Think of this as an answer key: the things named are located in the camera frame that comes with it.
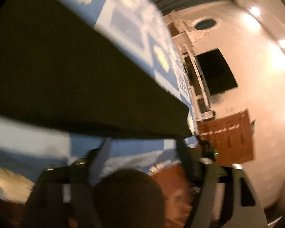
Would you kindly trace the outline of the black pants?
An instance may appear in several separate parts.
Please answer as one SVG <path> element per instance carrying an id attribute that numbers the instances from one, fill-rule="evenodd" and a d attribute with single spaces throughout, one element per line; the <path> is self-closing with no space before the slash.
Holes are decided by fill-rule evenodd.
<path id="1" fill-rule="evenodd" d="M 184 139 L 188 113 L 57 0 L 0 0 L 0 115 L 99 137 Z"/>

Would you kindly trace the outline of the brown wooden cabinet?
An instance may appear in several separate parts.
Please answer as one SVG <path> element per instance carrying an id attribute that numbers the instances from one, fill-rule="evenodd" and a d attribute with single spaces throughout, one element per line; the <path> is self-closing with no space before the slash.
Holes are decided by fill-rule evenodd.
<path id="1" fill-rule="evenodd" d="M 198 123 L 200 137 L 218 152 L 220 166 L 254 160 L 253 134 L 248 110 L 223 118 Z"/>

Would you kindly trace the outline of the white dressing table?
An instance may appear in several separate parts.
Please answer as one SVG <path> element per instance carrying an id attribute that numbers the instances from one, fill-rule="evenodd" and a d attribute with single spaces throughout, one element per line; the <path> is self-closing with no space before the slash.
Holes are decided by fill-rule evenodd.
<path id="1" fill-rule="evenodd" d="M 172 11 L 164 16 L 164 20 L 170 30 L 172 40 L 181 57 L 184 70 L 187 74 L 190 96 L 196 114 L 197 122 L 201 123 L 215 118 L 215 111 L 209 101 L 210 92 L 204 75 L 199 65 L 194 45 L 197 40 L 187 22 L 181 19 L 177 11 Z"/>

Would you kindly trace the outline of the oval white framed mirror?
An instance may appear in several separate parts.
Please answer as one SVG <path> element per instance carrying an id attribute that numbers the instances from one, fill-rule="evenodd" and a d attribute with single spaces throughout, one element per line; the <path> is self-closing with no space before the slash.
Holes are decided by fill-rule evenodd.
<path id="1" fill-rule="evenodd" d="M 193 21 L 192 28 L 197 31 L 214 30 L 220 26 L 220 19 L 214 17 L 201 17 Z"/>

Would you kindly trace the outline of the blue patterned bedsheet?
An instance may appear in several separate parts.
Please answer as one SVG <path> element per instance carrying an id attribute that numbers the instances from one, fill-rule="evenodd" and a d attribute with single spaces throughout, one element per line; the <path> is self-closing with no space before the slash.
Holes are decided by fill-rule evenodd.
<path id="1" fill-rule="evenodd" d="M 188 106 L 185 138 L 197 143 L 187 77 L 161 12 L 150 0 L 57 0 L 107 38 L 172 96 Z M 0 115 L 0 199 L 25 203 L 44 169 L 67 166 L 112 139 L 101 177 L 120 168 L 155 174 L 178 162 L 174 139 L 118 139 L 71 133 Z"/>

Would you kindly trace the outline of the black wall television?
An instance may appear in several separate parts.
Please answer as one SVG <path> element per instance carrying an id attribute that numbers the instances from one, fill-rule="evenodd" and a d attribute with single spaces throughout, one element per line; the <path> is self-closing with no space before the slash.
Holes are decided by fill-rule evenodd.
<path id="1" fill-rule="evenodd" d="M 238 87 L 227 61 L 218 48 L 196 55 L 196 58 L 211 96 Z"/>

